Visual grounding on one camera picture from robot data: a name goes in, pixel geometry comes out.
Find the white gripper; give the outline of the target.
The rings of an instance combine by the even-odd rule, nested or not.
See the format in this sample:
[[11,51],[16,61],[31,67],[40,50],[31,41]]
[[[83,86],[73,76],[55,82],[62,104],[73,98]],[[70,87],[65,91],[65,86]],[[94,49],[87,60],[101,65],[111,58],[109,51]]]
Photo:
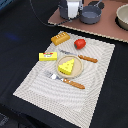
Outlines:
[[68,17],[75,18],[78,14],[78,10],[83,9],[82,0],[66,0],[68,7]]

